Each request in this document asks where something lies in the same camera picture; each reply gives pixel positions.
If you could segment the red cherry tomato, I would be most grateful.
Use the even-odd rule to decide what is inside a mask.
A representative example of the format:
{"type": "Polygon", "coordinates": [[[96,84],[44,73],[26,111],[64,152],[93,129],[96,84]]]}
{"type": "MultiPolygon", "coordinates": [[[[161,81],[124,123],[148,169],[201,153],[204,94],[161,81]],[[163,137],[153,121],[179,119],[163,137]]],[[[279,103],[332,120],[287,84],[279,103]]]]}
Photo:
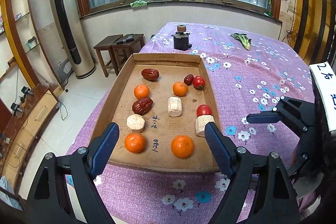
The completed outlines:
{"type": "Polygon", "coordinates": [[[195,76],[193,78],[193,87],[198,90],[203,90],[205,87],[205,79],[201,76],[195,76]]]}

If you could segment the small wrinkled red date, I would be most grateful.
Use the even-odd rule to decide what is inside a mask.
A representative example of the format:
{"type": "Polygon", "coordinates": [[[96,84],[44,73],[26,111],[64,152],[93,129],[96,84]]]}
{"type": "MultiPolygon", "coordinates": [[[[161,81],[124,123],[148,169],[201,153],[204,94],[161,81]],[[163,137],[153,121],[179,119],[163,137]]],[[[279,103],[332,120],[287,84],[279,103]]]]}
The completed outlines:
{"type": "Polygon", "coordinates": [[[193,79],[194,79],[194,75],[192,75],[192,74],[188,74],[188,75],[184,78],[183,82],[184,82],[187,86],[189,86],[189,85],[191,85],[191,84],[193,83],[193,79]]]}

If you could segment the orange mandarin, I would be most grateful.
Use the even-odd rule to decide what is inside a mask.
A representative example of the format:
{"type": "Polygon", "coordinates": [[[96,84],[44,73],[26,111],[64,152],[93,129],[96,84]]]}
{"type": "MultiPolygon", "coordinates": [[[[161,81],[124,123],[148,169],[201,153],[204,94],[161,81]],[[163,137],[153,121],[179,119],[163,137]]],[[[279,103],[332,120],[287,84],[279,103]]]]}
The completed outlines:
{"type": "Polygon", "coordinates": [[[173,93],[176,96],[183,97],[187,94],[188,92],[188,86],[184,82],[175,82],[173,84],[173,93]]]}
{"type": "Polygon", "coordinates": [[[142,98],[147,98],[150,96],[150,89],[146,85],[137,85],[134,88],[134,96],[140,100],[142,98]]]}

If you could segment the cream cylinder mushroom piece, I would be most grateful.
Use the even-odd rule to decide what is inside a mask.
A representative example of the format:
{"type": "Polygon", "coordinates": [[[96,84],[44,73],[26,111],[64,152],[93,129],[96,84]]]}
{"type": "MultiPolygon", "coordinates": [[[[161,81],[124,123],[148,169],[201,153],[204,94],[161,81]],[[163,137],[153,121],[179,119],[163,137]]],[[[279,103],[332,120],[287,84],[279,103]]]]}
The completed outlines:
{"type": "Polygon", "coordinates": [[[170,117],[182,115],[182,101],[178,97],[170,97],[167,102],[167,112],[170,117]]]}

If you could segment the large smooth red date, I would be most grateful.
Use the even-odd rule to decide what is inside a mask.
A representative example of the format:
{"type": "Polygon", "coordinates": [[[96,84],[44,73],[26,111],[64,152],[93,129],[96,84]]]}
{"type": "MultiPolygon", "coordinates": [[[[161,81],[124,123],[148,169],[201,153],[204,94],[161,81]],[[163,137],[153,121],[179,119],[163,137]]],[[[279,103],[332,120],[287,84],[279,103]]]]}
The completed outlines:
{"type": "Polygon", "coordinates": [[[141,75],[148,81],[156,81],[159,78],[159,71],[156,69],[146,68],[141,71],[141,75]]]}

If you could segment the purple floral tablecloth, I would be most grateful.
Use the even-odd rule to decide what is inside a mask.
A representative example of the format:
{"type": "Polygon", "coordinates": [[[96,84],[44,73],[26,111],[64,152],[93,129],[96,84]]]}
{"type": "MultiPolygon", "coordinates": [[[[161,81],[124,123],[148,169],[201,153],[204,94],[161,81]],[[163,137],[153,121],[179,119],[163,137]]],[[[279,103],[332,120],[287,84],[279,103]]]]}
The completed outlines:
{"type": "MultiPolygon", "coordinates": [[[[291,162],[298,137],[282,123],[248,124],[281,96],[313,101],[308,66],[288,44],[249,33],[245,50],[228,27],[189,23],[191,55],[204,62],[222,131],[250,152],[291,162]]],[[[207,223],[229,184],[222,173],[160,173],[109,165],[96,187],[109,213],[127,223],[207,223]]]]}

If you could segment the green leafy vegetable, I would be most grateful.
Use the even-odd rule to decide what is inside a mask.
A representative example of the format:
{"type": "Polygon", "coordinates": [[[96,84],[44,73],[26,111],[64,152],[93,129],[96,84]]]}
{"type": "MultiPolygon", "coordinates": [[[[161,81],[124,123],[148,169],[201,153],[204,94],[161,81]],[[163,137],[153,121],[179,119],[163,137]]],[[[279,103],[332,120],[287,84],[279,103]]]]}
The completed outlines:
{"type": "Polygon", "coordinates": [[[231,37],[233,37],[235,40],[238,40],[246,50],[250,50],[251,39],[248,38],[246,34],[233,33],[231,34],[231,37]]]}

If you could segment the red tomato in tray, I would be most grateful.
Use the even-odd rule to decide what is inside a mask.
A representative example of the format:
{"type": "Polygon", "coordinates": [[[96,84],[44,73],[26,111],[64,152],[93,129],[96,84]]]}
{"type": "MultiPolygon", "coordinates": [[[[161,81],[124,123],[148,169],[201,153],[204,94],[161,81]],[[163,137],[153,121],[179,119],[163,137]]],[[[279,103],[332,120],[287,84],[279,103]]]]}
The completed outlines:
{"type": "Polygon", "coordinates": [[[202,104],[199,105],[197,108],[197,116],[202,116],[202,115],[212,115],[212,110],[210,106],[202,104]]]}

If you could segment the cream cylinder near tomato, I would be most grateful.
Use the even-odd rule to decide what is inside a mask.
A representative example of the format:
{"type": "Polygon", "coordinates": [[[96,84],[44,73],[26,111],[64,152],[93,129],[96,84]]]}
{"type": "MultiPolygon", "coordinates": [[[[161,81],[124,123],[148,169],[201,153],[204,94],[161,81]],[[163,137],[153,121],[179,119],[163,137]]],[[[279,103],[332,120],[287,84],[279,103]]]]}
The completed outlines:
{"type": "Polygon", "coordinates": [[[214,122],[214,118],[211,115],[201,115],[195,120],[195,132],[199,137],[205,137],[205,126],[209,122],[214,122]]]}

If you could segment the wooden side cabinet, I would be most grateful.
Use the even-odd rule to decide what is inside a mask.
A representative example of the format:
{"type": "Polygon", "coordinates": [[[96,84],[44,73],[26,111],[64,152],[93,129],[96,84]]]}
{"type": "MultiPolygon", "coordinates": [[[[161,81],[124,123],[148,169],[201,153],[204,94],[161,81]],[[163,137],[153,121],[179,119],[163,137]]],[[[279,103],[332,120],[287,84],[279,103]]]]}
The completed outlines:
{"type": "Polygon", "coordinates": [[[58,99],[41,84],[35,86],[1,133],[1,176],[18,192],[27,163],[50,120],[58,111],[58,99]]]}

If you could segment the orange mandarin tray right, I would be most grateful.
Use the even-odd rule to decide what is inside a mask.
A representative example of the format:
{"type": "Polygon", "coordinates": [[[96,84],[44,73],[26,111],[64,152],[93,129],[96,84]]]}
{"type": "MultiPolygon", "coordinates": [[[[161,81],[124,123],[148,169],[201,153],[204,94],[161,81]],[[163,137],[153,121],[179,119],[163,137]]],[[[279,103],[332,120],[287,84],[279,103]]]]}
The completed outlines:
{"type": "Polygon", "coordinates": [[[187,159],[193,154],[194,142],[186,135],[178,135],[171,142],[171,152],[180,159],[187,159]]]}

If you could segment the orange mandarin tray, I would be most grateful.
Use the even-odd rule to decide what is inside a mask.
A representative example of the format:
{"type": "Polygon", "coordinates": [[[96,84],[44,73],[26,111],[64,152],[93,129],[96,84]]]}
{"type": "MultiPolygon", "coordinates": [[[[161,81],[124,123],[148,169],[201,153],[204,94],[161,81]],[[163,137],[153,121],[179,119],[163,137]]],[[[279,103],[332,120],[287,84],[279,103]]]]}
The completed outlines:
{"type": "Polygon", "coordinates": [[[171,142],[171,152],[180,159],[187,159],[193,154],[194,142],[186,135],[178,135],[171,142]]]}
{"type": "Polygon", "coordinates": [[[131,133],[126,136],[124,145],[131,153],[141,153],[145,150],[147,141],[141,133],[131,133]]]}

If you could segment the orange mandarin tray left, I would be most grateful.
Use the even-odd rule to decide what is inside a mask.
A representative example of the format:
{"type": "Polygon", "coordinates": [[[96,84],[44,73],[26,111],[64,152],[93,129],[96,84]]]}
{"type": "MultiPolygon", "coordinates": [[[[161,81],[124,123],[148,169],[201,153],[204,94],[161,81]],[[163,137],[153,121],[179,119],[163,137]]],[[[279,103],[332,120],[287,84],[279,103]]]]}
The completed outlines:
{"type": "Polygon", "coordinates": [[[124,145],[131,153],[141,153],[145,150],[147,141],[141,133],[131,133],[126,136],[124,145]]]}

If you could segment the cream cylinder left tray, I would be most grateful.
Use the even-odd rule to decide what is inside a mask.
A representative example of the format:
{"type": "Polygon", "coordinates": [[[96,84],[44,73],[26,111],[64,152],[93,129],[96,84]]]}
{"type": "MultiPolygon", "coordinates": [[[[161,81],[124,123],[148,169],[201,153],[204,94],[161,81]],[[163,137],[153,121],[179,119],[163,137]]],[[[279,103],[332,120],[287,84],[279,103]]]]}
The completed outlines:
{"type": "Polygon", "coordinates": [[[145,120],[141,115],[132,114],[126,119],[126,126],[131,133],[141,133],[145,127],[145,120]]]}

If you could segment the wrinkled red date in tray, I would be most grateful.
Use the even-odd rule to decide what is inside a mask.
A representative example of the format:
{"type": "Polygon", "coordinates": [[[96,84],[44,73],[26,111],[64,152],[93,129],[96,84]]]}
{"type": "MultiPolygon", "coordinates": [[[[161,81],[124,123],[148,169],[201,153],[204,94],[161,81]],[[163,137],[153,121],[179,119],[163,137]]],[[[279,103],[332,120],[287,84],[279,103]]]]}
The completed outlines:
{"type": "Polygon", "coordinates": [[[134,114],[145,115],[153,107],[153,100],[149,97],[141,98],[135,101],[132,105],[132,110],[134,114]]]}

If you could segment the cardboard tray box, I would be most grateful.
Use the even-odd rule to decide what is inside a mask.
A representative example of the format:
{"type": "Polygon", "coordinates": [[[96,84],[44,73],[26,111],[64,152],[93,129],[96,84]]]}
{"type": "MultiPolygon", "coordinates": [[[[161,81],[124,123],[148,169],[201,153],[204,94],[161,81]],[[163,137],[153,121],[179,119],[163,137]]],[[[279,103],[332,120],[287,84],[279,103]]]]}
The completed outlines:
{"type": "Polygon", "coordinates": [[[210,106],[215,124],[221,122],[217,104],[203,60],[197,55],[172,53],[135,53],[128,58],[109,91],[92,138],[100,136],[110,122],[118,125],[120,135],[109,158],[110,164],[145,168],[162,172],[217,172],[218,166],[204,137],[195,132],[197,107],[210,106]],[[159,71],[156,81],[142,77],[141,71],[150,68],[159,71]],[[170,117],[167,112],[168,99],[174,96],[173,84],[183,81],[192,74],[205,79],[205,88],[198,90],[188,87],[188,92],[181,97],[182,115],[170,117]],[[130,134],[126,119],[134,112],[132,105],[136,101],[134,88],[146,85],[150,89],[153,107],[143,118],[145,127],[142,132],[147,146],[142,153],[131,153],[124,145],[130,134]],[[193,154],[187,159],[179,159],[171,152],[171,141],[178,135],[187,135],[194,142],[193,154]]]}

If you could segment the black grinder with cork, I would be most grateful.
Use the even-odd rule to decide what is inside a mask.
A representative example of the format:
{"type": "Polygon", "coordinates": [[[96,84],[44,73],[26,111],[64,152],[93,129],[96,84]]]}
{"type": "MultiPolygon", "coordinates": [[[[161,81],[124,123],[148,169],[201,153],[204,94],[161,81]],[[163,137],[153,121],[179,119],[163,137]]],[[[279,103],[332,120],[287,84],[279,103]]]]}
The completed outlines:
{"type": "Polygon", "coordinates": [[[187,32],[187,27],[184,24],[177,25],[177,32],[172,35],[174,49],[180,51],[187,51],[191,49],[192,44],[189,42],[190,33],[187,32]]]}

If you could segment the tower air conditioner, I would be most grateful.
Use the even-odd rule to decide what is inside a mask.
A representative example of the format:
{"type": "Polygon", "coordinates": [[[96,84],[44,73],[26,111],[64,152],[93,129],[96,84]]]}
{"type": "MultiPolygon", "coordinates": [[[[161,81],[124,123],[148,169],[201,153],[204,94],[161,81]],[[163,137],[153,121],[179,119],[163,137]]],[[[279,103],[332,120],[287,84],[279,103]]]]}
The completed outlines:
{"type": "Polygon", "coordinates": [[[88,48],[76,0],[50,0],[52,15],[63,48],[77,79],[90,76],[96,65],[88,48]]]}

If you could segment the dark wooden stool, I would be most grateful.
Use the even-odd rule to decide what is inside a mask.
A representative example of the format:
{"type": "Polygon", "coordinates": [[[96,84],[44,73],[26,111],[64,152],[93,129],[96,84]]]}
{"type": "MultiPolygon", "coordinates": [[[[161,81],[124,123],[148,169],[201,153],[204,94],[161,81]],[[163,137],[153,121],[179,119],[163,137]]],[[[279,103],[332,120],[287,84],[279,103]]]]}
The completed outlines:
{"type": "Polygon", "coordinates": [[[139,53],[145,45],[143,34],[134,34],[133,42],[117,45],[116,41],[122,37],[123,35],[107,36],[93,48],[96,51],[98,61],[105,77],[109,76],[108,70],[111,69],[114,70],[117,76],[128,58],[134,53],[139,53]],[[110,60],[107,62],[105,62],[102,57],[101,53],[103,51],[107,51],[109,53],[110,60]]]}

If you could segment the black remote on stool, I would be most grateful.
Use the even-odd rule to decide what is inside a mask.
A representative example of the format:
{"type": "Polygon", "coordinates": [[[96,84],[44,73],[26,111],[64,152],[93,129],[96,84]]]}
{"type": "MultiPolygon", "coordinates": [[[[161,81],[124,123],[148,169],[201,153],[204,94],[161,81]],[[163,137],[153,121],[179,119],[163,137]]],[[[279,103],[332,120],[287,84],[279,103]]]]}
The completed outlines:
{"type": "Polygon", "coordinates": [[[116,41],[116,44],[120,45],[120,44],[125,44],[125,43],[129,43],[129,42],[133,42],[133,41],[134,41],[134,35],[129,34],[127,36],[123,36],[122,38],[118,39],[116,41]]]}

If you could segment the green cloth on sill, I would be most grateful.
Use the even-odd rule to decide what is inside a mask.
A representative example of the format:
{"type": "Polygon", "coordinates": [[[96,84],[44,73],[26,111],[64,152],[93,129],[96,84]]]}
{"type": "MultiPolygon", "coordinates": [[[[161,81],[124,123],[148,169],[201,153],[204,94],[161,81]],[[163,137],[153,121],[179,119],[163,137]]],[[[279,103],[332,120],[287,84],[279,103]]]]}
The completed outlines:
{"type": "Polygon", "coordinates": [[[145,6],[147,6],[147,4],[148,4],[147,1],[144,1],[144,0],[136,0],[136,1],[134,1],[134,2],[132,2],[132,3],[130,4],[130,7],[131,7],[132,9],[134,9],[134,8],[139,8],[139,7],[145,7],[145,6]]]}

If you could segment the golden door frame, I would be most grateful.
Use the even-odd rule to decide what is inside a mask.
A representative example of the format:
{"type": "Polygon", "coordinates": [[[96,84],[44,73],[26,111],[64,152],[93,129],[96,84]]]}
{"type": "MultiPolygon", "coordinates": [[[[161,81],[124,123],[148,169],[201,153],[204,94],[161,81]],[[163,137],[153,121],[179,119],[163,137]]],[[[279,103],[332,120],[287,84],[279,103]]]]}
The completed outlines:
{"type": "Polygon", "coordinates": [[[335,0],[295,0],[290,46],[307,64],[335,64],[335,0]]]}

